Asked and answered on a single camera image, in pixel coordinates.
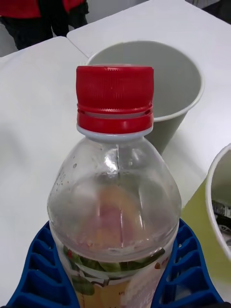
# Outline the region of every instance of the white paper cup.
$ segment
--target white paper cup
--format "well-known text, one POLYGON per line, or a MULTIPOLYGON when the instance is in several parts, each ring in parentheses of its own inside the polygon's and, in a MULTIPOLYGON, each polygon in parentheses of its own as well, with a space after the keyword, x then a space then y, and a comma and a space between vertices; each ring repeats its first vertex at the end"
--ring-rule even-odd
POLYGON ((220 232, 212 206, 212 200, 217 200, 231 207, 231 144, 216 156, 209 169, 205 187, 205 200, 212 229, 221 249, 230 261, 231 268, 231 250, 220 232))
POLYGON ((154 68, 154 129, 146 138, 162 153, 187 112, 200 100, 205 81, 185 54, 155 41, 119 43, 92 56, 88 65, 134 64, 154 68))
POLYGON ((231 285, 231 251, 216 222, 212 200, 231 205, 231 144, 216 156, 181 215, 200 241, 213 282, 231 285))

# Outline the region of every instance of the person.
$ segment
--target person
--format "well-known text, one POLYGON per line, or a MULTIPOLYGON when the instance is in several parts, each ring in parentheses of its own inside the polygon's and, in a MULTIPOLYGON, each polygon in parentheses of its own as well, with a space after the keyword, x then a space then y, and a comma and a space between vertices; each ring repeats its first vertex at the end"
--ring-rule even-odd
POLYGON ((87 24, 86 0, 0 0, 0 22, 18 50, 53 37, 66 36, 68 25, 87 24))

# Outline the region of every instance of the plastic bottle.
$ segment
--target plastic bottle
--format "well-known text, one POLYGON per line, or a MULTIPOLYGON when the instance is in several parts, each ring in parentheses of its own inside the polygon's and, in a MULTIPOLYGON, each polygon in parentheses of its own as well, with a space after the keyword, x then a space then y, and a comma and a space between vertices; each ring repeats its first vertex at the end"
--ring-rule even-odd
POLYGON ((151 305, 181 199, 157 150, 151 67, 79 66, 77 129, 48 199, 50 228, 81 308, 151 305))

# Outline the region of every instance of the blue bottle holder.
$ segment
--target blue bottle holder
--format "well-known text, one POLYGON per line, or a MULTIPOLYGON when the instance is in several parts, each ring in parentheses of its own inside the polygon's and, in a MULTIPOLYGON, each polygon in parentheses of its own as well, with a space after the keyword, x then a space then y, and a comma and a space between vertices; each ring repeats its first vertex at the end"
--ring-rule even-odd
MULTIPOLYGON (((194 308, 223 302, 205 265, 193 231, 180 220, 179 231, 151 308, 194 308)), ((47 223, 30 245, 12 308, 80 308, 58 257, 47 223)))

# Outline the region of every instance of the bottle cap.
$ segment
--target bottle cap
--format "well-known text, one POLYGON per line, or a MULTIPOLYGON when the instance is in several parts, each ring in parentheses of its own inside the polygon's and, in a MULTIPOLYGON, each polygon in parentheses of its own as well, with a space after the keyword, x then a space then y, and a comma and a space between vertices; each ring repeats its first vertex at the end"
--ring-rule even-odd
POLYGON ((154 70, 148 66, 79 66, 77 124, 104 134, 153 126, 154 70))

